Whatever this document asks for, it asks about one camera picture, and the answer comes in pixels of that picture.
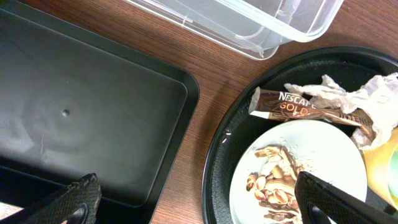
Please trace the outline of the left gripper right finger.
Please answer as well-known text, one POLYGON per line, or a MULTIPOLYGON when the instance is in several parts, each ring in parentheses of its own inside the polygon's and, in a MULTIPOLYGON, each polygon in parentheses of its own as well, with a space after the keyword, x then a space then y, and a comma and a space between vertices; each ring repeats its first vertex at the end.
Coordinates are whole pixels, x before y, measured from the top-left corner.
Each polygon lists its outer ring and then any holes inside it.
POLYGON ((304 223, 397 223, 392 215, 375 209, 308 172, 299 173, 295 196, 304 223))

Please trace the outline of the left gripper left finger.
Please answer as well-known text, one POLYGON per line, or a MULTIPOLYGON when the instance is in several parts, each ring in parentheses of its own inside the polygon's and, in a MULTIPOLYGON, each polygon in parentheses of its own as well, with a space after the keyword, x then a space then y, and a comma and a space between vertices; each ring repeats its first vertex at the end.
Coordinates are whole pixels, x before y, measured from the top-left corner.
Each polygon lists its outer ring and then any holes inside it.
POLYGON ((1 220, 1 224, 94 224, 100 205, 101 187, 90 173, 63 189, 1 220))

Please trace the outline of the blue cup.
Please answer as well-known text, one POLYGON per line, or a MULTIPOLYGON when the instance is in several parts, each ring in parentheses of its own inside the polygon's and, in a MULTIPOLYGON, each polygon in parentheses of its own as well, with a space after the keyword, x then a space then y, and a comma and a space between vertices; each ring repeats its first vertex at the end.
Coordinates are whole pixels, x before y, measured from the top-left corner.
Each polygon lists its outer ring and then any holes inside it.
POLYGON ((391 197, 397 198, 397 149, 392 153, 389 161, 388 187, 391 197))

